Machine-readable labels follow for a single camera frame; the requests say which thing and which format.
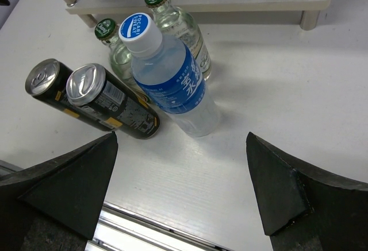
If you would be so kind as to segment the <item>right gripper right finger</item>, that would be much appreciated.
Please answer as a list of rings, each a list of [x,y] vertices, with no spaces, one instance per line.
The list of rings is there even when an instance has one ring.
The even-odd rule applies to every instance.
[[[307,163],[254,133],[246,153],[273,250],[367,250],[367,183]]]

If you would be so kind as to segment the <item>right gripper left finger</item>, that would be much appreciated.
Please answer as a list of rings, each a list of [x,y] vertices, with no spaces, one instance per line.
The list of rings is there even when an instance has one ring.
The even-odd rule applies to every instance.
[[[112,132],[1,176],[1,250],[84,250],[93,239],[117,151]]]

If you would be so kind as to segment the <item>black can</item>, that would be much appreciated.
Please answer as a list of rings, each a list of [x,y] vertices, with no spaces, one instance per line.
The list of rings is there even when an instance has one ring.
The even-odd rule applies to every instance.
[[[72,70],[56,59],[46,59],[38,63],[25,81],[25,90],[34,99],[47,104],[73,118],[104,132],[114,127],[72,105],[66,94],[66,83]]]
[[[66,94],[72,105],[134,138],[148,139],[159,129],[156,111],[100,64],[73,71]]]

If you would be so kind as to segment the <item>glass bottle green cap front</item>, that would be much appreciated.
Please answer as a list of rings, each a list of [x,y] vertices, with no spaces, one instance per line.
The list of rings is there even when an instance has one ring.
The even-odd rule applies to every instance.
[[[94,28],[95,37],[107,46],[109,51],[109,64],[114,74],[129,88],[131,88],[146,103],[150,98],[135,82],[131,72],[132,55],[118,35],[120,24],[111,18],[104,18]]]

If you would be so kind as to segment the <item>glass bottle green cap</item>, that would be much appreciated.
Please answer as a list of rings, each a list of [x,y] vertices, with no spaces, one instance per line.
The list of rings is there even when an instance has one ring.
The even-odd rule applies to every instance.
[[[131,88],[146,103],[150,98],[135,82],[131,72],[132,55],[118,35],[120,24],[111,18],[104,18],[94,28],[95,37],[107,46],[109,51],[109,64],[114,74],[129,88]]]
[[[195,57],[203,78],[207,80],[211,73],[211,59],[201,30],[192,15],[174,6],[171,0],[144,2],[152,11],[153,20],[160,31],[175,36],[186,44]]]

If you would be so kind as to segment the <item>Pocari Sweat plastic bottle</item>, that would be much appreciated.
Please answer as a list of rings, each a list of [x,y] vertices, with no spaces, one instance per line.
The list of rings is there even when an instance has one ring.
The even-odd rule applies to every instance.
[[[137,85],[186,134],[208,135],[219,123],[219,110],[190,49],[162,33],[145,13],[128,16],[118,35],[132,55]]]

